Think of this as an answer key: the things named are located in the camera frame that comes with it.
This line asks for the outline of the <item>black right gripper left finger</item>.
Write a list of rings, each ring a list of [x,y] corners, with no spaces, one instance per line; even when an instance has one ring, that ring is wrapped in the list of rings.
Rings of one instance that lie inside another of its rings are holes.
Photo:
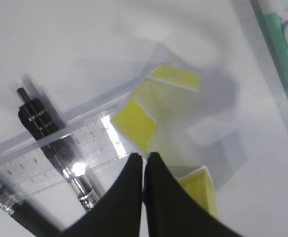
[[[64,231],[59,231],[28,202],[15,209],[15,219],[37,237],[137,237],[142,211],[143,160],[132,153],[95,207]]]

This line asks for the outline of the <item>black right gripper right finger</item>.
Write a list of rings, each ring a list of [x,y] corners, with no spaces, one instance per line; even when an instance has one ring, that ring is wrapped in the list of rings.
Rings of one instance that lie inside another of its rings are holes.
[[[158,152],[149,155],[144,173],[144,204],[151,237],[237,237],[179,185]]]

